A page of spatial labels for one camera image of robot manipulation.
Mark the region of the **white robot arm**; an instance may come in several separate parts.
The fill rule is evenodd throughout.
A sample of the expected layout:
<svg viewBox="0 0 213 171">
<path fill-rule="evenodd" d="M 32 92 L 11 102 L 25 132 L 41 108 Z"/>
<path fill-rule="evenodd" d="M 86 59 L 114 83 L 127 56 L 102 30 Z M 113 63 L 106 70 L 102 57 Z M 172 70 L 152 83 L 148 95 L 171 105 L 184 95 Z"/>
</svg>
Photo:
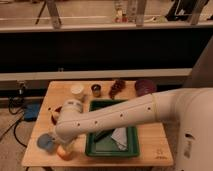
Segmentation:
<svg viewBox="0 0 213 171">
<path fill-rule="evenodd" d="M 53 133 L 67 145 L 84 133 L 169 120 L 180 123 L 175 171 L 213 171 L 213 88 L 147 94 L 84 114 L 63 106 Z"/>
</svg>

